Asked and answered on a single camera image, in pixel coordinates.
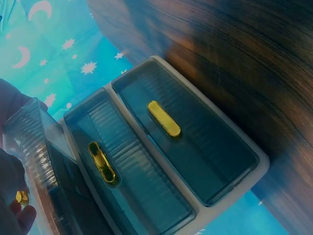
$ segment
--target translucent blue plastic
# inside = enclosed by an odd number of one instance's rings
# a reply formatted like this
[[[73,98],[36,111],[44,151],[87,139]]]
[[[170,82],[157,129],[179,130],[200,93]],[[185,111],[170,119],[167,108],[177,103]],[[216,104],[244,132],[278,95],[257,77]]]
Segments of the translucent blue plastic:
[[[103,204],[123,234],[172,234],[195,217],[189,203],[147,151],[104,90],[65,115],[81,160]],[[119,174],[111,187],[88,144],[96,141]]]
[[[153,59],[113,81],[112,86],[206,206],[220,200],[257,166],[258,157],[241,138]],[[180,138],[171,138],[149,115],[147,104],[152,100],[180,126]]]
[[[112,234],[69,149],[61,126],[30,100],[4,125],[5,150],[27,173],[36,224],[45,235]]]

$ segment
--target patterned cloth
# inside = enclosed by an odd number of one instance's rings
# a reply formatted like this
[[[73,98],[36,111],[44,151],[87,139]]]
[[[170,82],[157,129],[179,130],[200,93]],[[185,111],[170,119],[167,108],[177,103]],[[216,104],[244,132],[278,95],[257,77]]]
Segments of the patterned cloth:
[[[60,119],[132,65],[99,31],[84,0],[0,0],[0,77]],[[45,234],[36,223],[31,235]],[[198,234],[284,235],[250,191]]]

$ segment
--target wood grain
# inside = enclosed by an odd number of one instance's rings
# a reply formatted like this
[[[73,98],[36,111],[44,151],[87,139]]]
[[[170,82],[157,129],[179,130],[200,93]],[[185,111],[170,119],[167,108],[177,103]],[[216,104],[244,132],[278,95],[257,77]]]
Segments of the wood grain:
[[[253,188],[291,234],[313,231],[313,4],[305,0],[88,0],[137,64],[160,55],[270,156]]]

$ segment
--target hand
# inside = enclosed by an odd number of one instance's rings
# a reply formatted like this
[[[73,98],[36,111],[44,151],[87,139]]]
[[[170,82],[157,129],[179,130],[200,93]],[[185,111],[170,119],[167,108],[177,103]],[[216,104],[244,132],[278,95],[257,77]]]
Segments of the hand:
[[[5,122],[31,98],[22,94],[8,82],[0,79],[0,147]],[[15,199],[18,190],[27,189],[25,170],[20,160],[0,148],[0,234],[29,232],[36,217],[36,210],[26,206],[23,210]]]

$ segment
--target gold drawer pull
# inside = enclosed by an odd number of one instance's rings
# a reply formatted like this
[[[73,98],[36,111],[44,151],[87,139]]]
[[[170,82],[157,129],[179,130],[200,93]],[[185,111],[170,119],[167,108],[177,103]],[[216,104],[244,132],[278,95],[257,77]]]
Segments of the gold drawer pull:
[[[88,145],[88,150],[103,180],[111,186],[119,183],[118,176],[111,167],[107,156],[102,152],[97,142],[93,141]]]
[[[17,191],[15,199],[22,206],[27,206],[29,203],[29,197],[27,191]]]
[[[170,136],[177,137],[180,135],[180,127],[158,102],[150,101],[147,108]]]

